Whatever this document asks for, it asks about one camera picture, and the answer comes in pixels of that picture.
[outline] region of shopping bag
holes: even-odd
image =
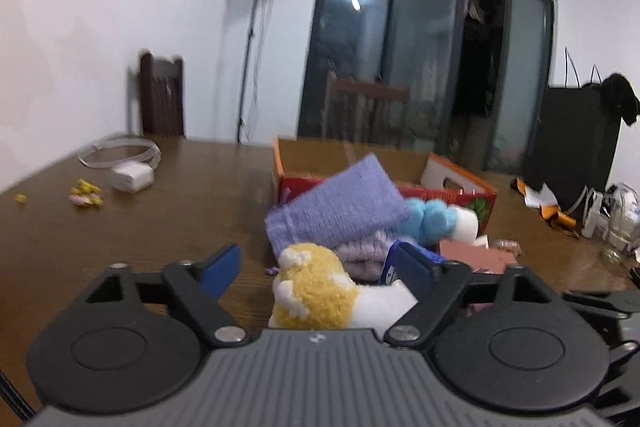
[[[584,201],[580,197],[591,188],[598,192],[606,188],[620,118],[600,103],[600,84],[593,82],[593,73],[600,77],[597,67],[594,65],[591,70],[592,82],[580,87],[574,62],[567,49],[564,52],[564,86],[545,90],[534,144],[525,158],[522,174],[526,184],[535,190],[546,183],[562,210],[582,219]],[[569,62],[577,87],[567,86]]]

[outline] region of chair backrest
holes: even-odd
[[[184,136],[183,69],[178,56],[171,61],[154,58],[149,52],[140,56],[138,86],[143,133]]]
[[[329,71],[324,96],[322,138],[338,138],[353,142],[389,143],[395,136],[400,147],[406,129],[411,88],[388,87],[378,82],[362,82],[353,78],[338,79]],[[393,126],[391,106],[401,105],[396,126]]]

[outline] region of cardboard box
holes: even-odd
[[[494,209],[497,191],[477,176],[433,153],[353,144],[338,140],[276,138],[274,154],[275,200],[284,204],[369,153],[406,198],[443,200],[471,208],[483,233]]]

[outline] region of stuffed animal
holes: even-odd
[[[478,236],[478,216],[468,208],[444,201],[410,198],[411,218],[390,232],[413,237],[419,245],[430,247],[441,239],[453,239],[471,245]]]
[[[400,280],[389,286],[356,285],[334,252],[313,243],[286,248],[278,264],[270,328],[372,328],[381,339],[417,302]]]

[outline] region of metal screw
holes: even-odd
[[[246,337],[246,331],[238,326],[224,326],[222,328],[218,328],[213,336],[220,342],[234,344],[244,340]]]
[[[389,335],[398,342],[413,342],[420,338],[420,330],[415,326],[394,326]]]

